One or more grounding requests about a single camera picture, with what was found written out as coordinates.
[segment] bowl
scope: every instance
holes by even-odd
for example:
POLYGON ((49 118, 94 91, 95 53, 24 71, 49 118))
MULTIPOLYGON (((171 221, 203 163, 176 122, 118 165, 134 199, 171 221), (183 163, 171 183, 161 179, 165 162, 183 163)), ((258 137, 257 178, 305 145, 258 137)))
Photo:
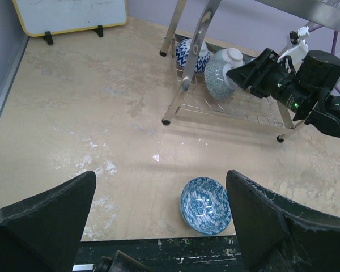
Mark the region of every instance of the bowl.
MULTIPOLYGON (((188 59, 191 44, 191 39, 185 39, 178 44, 175 50, 176 62, 183 69, 185 68, 186 60, 188 59)), ((203 73, 205 66, 207 65, 209 60, 210 53, 208 51, 208 48, 206 47, 205 42, 203 42, 197 59, 197 65, 194 69, 194 73, 203 73)))
POLYGON ((216 52, 213 56, 213 60, 226 61, 232 65, 232 68, 238 68, 244 64, 243 54, 236 48, 222 49, 216 52))
POLYGON ((226 73, 232 69, 232 66, 226 61, 208 62, 204 71, 204 80, 206 87, 212 97, 217 100, 223 100, 234 94, 237 84, 226 76, 226 73))
POLYGON ((208 177, 188 182, 181 193, 180 207, 187 224, 205 235, 221 233, 232 218, 226 189, 208 177))

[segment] blue and white bowl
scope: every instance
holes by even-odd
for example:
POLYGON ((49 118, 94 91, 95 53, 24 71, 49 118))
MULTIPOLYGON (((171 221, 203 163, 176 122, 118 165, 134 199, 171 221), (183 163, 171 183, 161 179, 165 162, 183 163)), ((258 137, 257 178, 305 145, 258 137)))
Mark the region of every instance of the blue and white bowl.
MULTIPOLYGON (((191 44, 192 44, 191 39, 185 39, 178 44, 175 50, 176 62, 183 69, 185 67, 186 60, 188 59, 191 44)), ((209 60, 210 60, 210 53, 208 51, 208 48, 206 47, 205 42, 203 42, 202 47, 199 52, 198 61, 197 61, 197 65, 195 67, 194 72, 196 74, 200 74, 204 72, 205 66, 209 60)))
POLYGON ((228 62, 214 60, 211 60, 205 68, 206 87, 211 96, 217 100, 227 99, 236 91, 237 84, 226 75, 230 69, 232 65, 228 62))
POLYGON ((232 218, 225 188, 208 177, 188 182, 181 193, 180 207, 187 224, 205 235, 221 233, 232 218))

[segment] whiteboard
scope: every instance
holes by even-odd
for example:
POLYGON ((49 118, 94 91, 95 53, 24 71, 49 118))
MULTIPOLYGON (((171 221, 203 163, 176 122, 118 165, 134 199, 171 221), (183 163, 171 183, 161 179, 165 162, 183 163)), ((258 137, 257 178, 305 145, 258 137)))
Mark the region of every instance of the whiteboard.
POLYGON ((127 22, 126 0, 13 0, 24 32, 59 34, 127 22))

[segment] yellow frame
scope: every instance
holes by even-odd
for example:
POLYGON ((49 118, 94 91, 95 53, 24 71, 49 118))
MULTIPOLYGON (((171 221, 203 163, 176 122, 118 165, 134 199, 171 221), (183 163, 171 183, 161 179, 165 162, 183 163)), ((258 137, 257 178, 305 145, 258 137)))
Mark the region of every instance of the yellow frame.
MULTIPOLYGON (((30 37, 43 37, 45 36, 45 33, 39 33, 39 34, 31 34, 27 31, 25 25, 24 25, 24 21, 22 18, 22 15, 20 13, 18 4, 16 2, 16 0, 12 0, 16 13, 19 17, 19 21, 20 24, 22 25, 22 29, 25 32, 25 34, 27 34, 30 37)), ((119 24, 107 24, 107 25, 103 25, 103 27, 116 27, 116 26, 122 26, 124 24, 126 24, 129 20, 129 14, 128 14, 128 6, 127 6, 127 0, 125 0, 125 9, 126 9, 126 20, 123 23, 119 23, 119 24)), ((63 33, 70 33, 70 32, 77 32, 77 31, 84 31, 84 30, 92 30, 92 29, 96 29, 98 26, 94 26, 94 27, 84 27, 84 28, 75 28, 75 29, 70 29, 70 30, 62 30, 62 31, 56 31, 56 32, 50 32, 52 35, 56 35, 56 34, 63 34, 63 33)))

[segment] gray wall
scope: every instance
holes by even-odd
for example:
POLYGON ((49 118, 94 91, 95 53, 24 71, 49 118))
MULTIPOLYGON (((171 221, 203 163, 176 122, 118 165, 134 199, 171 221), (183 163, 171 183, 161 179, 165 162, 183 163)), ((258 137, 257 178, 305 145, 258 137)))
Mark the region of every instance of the gray wall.
POLYGON ((12 0, 0 0, 0 88, 23 37, 12 0))
MULTIPOLYGON (((128 0, 129 15, 168 25, 177 0, 128 0)), ((188 0, 179 29, 194 31, 207 0, 188 0)), ((276 10, 255 0, 222 0, 207 32, 211 38, 259 51, 266 47, 280 51, 286 35, 305 20, 276 10)), ((322 28, 307 40, 309 49, 330 51, 333 31, 322 28)), ((340 52, 340 34, 336 53, 340 52)))

